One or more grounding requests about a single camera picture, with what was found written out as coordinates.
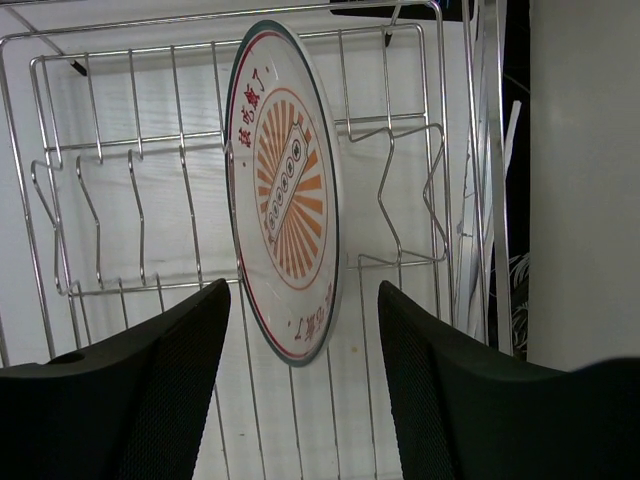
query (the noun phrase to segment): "decorative plate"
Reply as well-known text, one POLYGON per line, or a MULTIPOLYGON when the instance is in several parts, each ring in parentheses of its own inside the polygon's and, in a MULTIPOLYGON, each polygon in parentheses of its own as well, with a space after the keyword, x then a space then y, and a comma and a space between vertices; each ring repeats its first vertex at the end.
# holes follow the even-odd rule
POLYGON ((241 281, 265 339, 304 366, 327 345, 345 268, 338 138, 298 36, 245 35, 227 97, 227 186, 241 281))

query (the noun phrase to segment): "background wall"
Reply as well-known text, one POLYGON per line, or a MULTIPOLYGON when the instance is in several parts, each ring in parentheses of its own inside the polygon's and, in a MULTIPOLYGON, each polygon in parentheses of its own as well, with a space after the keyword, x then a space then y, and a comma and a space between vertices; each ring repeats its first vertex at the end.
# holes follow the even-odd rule
POLYGON ((529 359, 640 355, 640 8, 536 0, 531 15, 529 359))

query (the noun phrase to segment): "wire rack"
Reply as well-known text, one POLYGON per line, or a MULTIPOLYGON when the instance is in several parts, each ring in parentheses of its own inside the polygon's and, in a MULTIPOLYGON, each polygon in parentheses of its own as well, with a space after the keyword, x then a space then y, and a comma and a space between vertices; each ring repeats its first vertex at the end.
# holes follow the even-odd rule
MULTIPOLYGON (((358 4, 376 6, 395 6, 392 20, 336 17, 334 29, 299 29, 337 118, 349 186, 347 223, 354 234, 338 329, 326 354, 309 368, 291 369, 271 355, 242 288, 235 289, 198 478, 401 476, 377 337, 376 285, 391 278, 455 324, 460 279, 452 223, 463 198, 452 193, 452 170, 467 169, 469 158, 476 173, 480 161, 468 142, 475 112, 469 12, 462 24, 467 41, 457 44, 464 75, 452 121, 438 2, 358 4), (436 14, 428 31, 423 23, 398 22, 399 7, 415 3, 436 14), (452 155, 454 123, 459 147, 452 155)), ((0 85, 49 357, 129 328, 214 279, 241 285, 222 134, 222 102, 240 40, 218 38, 211 28, 224 31, 225 22, 264 15, 296 26, 300 14, 329 8, 146 19, 2 40, 0 85), (202 25, 204 33, 196 28, 202 25), (196 39, 179 41, 185 32, 196 39), (125 34, 136 44, 103 47, 125 34), (35 114, 16 115, 19 89, 7 75, 6 46, 44 36, 81 38, 76 45, 82 46, 21 65, 28 68, 35 114), (86 77, 69 63, 81 64, 86 77), (28 131, 40 133, 41 147, 34 149, 33 139, 25 146, 19 136, 28 131), (38 151, 35 160, 29 157, 38 151)), ((476 186, 480 177, 478 170, 476 186)), ((481 232, 480 208, 478 215, 481 232)), ((10 321, 0 319, 5 366, 12 342, 3 331, 10 321)))

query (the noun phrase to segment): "chinese characters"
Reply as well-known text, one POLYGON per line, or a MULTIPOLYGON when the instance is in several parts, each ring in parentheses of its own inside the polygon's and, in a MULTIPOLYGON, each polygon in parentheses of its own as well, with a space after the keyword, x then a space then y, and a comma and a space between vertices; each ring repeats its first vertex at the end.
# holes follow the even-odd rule
MULTIPOLYGON (((258 74, 258 69, 253 69, 253 75, 251 75, 253 84, 247 83, 247 89, 244 91, 244 96, 247 103, 242 105, 242 121, 245 125, 252 125, 255 121, 256 110, 260 104, 260 95, 256 93, 256 89, 262 93, 264 92, 264 83, 258 74)), ((238 141, 247 148, 251 148, 251 130, 240 127, 238 130, 238 141)))
POLYGON ((318 307, 318 309, 314 313, 307 316, 306 318, 303 318, 303 317, 300 318, 300 320, 298 321, 298 331, 295 337, 293 337, 294 340, 296 341, 303 340, 305 343, 312 341, 315 335, 322 330, 322 326, 326 319, 325 315, 326 315, 327 309, 329 309, 329 306, 331 304, 332 295, 333 295, 333 284, 329 283, 329 287, 327 288, 327 293, 324 297, 325 304, 318 307))

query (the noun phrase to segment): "white plate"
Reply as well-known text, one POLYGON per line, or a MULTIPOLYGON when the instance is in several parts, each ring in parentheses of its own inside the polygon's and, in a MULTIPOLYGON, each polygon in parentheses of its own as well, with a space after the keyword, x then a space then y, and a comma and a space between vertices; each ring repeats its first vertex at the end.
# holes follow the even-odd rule
POLYGON ((298 36, 264 20, 231 73, 225 141, 234 242, 265 339, 291 366, 329 342, 342 297, 338 138, 320 76, 298 36))

